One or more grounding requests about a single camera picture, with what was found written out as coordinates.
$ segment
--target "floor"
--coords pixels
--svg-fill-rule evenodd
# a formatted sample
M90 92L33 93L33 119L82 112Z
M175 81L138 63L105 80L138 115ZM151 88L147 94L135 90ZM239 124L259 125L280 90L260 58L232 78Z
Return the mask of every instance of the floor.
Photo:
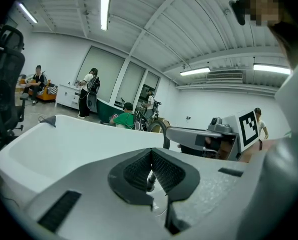
M22 105L19 95L16 95L16 105ZM58 104L57 107L54 107L54 105L55 102L39 101L36 105L32 105L32 101L30 99L26 101L24 121L18 125L18 127L23 125L24 128L22 132L19 129L15 129L15 135L20 135L36 126L39 123L39 117L48 118L55 115L66 115L76 118L78 116L79 111L76 109L61 104ZM89 122L100 123L100 119L95 113L90 113L90 116L86 117L85 120Z

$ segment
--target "chair armrest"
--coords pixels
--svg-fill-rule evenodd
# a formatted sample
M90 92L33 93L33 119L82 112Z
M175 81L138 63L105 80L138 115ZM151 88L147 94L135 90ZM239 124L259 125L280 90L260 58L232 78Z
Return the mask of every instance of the chair armrest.
M20 100L22 101L27 101L29 98L29 94L28 93L24 93L21 95Z

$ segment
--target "office chair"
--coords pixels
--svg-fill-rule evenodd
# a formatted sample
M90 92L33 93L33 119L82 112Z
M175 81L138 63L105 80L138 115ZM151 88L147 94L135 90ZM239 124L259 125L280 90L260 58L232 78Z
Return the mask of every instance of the office chair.
M20 97L21 106L15 106L15 90L25 58L23 35L11 26L0 32L0 150L17 136L13 129L24 120L25 101L28 94Z

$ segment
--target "ceiling light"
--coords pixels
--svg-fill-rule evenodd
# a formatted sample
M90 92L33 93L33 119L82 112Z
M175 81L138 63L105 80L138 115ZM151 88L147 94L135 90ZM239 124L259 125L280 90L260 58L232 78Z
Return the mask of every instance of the ceiling light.
M265 65L265 64L253 64L253 69L259 70L259 71L269 71L269 72L274 72L274 73L281 73L281 74L286 74L286 75L291 74L291 70L289 68Z
M210 72L210 68L203 67L203 68L199 68L199 69L189 70L189 71L181 72L180 75L188 76L188 75L206 73L206 72Z
M111 0L101 0L101 29L108 30L109 7Z
M24 6L23 3L20 3L19 6L21 7L21 9L30 17L30 19L34 22L34 23L38 23L38 21L32 16L32 14L28 11L28 9Z

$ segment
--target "black slot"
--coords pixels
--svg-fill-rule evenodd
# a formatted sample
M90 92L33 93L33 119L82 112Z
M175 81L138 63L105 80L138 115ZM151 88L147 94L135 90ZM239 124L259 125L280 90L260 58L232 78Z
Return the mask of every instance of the black slot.
M38 223L49 231L55 232L70 213L80 196L81 194L78 192L66 191Z
M218 172L223 174L228 174L235 177L241 177L243 175L243 172L240 170L234 170L234 169L228 169L228 168L220 168Z

